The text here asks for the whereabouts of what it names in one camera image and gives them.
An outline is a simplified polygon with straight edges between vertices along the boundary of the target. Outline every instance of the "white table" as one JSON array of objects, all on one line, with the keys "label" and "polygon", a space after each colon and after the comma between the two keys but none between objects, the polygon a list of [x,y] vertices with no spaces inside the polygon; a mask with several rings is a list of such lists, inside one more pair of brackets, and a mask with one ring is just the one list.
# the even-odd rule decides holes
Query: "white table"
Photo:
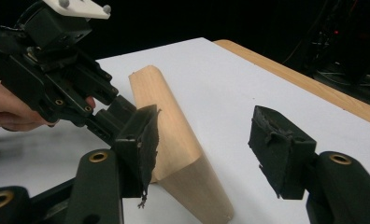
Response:
[{"label": "white table", "polygon": [[[149,64],[162,71],[234,206],[230,223],[308,223],[307,194],[302,201],[278,199],[248,146],[256,105],[277,110],[308,133],[317,153],[348,154],[370,173],[369,122],[204,38],[99,63],[131,102],[128,76]],[[68,121],[28,133],[0,130],[0,187],[24,186],[35,196],[75,176],[80,157],[98,148],[109,146]],[[136,207],[139,199],[123,203],[125,223],[198,223],[156,184],[149,186],[145,209]]]}]

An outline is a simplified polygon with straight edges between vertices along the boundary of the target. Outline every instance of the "wooden block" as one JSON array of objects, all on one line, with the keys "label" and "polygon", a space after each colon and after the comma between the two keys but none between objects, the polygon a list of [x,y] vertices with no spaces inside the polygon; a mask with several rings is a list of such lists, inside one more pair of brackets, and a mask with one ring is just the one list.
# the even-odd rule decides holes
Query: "wooden block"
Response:
[{"label": "wooden block", "polygon": [[227,223],[234,209],[158,68],[129,76],[137,108],[157,105],[159,146],[154,180],[202,223]]}]

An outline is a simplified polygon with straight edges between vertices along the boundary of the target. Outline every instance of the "table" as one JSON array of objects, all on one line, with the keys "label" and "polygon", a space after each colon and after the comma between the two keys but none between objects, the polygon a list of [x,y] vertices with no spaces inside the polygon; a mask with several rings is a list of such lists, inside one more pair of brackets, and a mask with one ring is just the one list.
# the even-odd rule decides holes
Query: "table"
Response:
[{"label": "table", "polygon": [[[254,56],[261,61],[253,61]],[[112,83],[120,94],[131,102],[128,76],[149,64],[162,71],[234,206],[230,223],[308,223],[306,201],[278,199],[247,145],[256,105],[279,111],[303,129],[318,142],[318,153],[333,150],[349,154],[370,173],[370,121],[314,94],[313,88],[327,89],[322,84],[299,77],[233,42],[195,38],[99,63],[114,77]],[[299,88],[278,77],[280,74],[305,79],[304,85],[311,89]],[[340,104],[357,102],[350,99],[351,103],[345,103],[348,97],[334,90],[324,94],[334,96]],[[67,121],[28,133],[0,129],[0,187],[24,186],[34,196],[72,178],[80,157],[98,148],[107,145]],[[145,209],[136,207],[139,199],[124,199],[123,203],[126,223],[198,223],[156,184],[149,186]]]}]

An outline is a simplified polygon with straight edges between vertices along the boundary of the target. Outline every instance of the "white plastic part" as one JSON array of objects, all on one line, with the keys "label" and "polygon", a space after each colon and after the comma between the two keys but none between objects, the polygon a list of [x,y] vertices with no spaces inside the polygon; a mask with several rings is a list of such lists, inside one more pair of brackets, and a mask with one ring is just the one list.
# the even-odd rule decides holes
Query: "white plastic part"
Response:
[{"label": "white plastic part", "polygon": [[100,7],[92,0],[43,0],[63,16],[105,19],[110,16],[110,7]]}]

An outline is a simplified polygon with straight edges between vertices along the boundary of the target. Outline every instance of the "person's hand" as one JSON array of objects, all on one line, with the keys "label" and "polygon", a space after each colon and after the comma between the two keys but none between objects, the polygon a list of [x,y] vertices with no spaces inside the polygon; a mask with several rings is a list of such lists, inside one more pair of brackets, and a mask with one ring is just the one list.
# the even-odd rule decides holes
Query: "person's hand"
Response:
[{"label": "person's hand", "polygon": [[[95,108],[95,101],[88,97],[86,102]],[[54,125],[46,122],[26,103],[11,93],[0,83],[0,127],[11,131],[31,131],[41,125]]]}]

